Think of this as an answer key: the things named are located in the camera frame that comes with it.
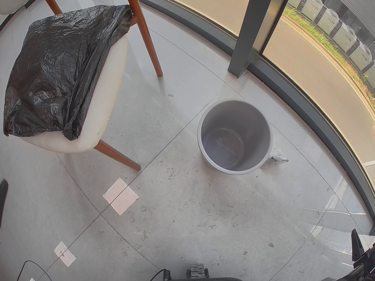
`bucket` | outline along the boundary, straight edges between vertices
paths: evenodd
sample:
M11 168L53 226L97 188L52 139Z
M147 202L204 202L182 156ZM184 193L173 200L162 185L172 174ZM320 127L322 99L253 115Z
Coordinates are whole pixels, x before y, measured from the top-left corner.
M203 157L227 174L242 175L258 169L267 160L272 143L268 120L244 100L216 102L199 121L198 144Z

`chair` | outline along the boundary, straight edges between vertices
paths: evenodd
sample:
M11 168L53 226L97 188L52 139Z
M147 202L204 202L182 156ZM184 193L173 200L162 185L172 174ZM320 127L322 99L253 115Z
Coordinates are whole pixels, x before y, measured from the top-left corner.
M0 13L13 13L27 1L28 0L0 0ZM139 0L128 1L134 15L131 26L138 24L156 74L162 76L163 72ZM46 0L46 2L55 15L62 13L55 0ZM127 51L128 40L125 35L118 40L109 51L97 81L81 134L77 139L70 141L65 138L60 131L43 132L31 137L22 137L22 139L43 149L64 154L81 153L94 148L108 157L139 171L141 167L138 163L101 140L111 117L117 99L117 93L124 77Z

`wooden chair leg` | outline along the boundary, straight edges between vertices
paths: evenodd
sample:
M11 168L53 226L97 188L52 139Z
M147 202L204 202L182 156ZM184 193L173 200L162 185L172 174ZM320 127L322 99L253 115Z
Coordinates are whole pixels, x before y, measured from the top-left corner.
M131 167L133 170L139 171L141 169L141 166L138 163L132 161L130 158L118 152L115 148L102 140L99 141L94 149L128 167Z
M157 76L162 76L163 71L160 66L159 60L156 55L154 44L152 43L150 32L148 31L148 27L146 24L146 20L144 19L143 12L141 9L141 5L139 4L139 0L128 0L130 7L132 8L133 14L137 20L139 31L141 32L143 41L146 45L148 54L150 55L152 64L154 65L155 71Z
M46 0L48 6L52 9L53 13L55 15L58 15L60 13L63 13L60 9L60 7L57 5L56 0Z

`pavement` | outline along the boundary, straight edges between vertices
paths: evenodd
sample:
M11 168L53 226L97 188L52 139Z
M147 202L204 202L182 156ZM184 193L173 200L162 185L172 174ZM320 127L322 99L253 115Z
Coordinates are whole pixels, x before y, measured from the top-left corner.
M238 34L249 0L178 0ZM280 20L264 55L288 74L340 129L361 162L375 160L375 120L345 74L317 45ZM375 182L375 169L367 167Z

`crumpled plastic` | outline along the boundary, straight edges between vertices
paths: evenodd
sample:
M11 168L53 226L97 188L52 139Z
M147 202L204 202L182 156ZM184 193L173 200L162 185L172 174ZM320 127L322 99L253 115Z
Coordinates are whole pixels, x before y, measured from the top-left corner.
M109 50L132 18L129 5L99 5L32 23L6 88L4 134L78 138Z
M267 158L264 164L261 165L261 169L268 169L269 167L279 166L282 163L288 162L288 157L281 152L280 149L272 149L270 156Z

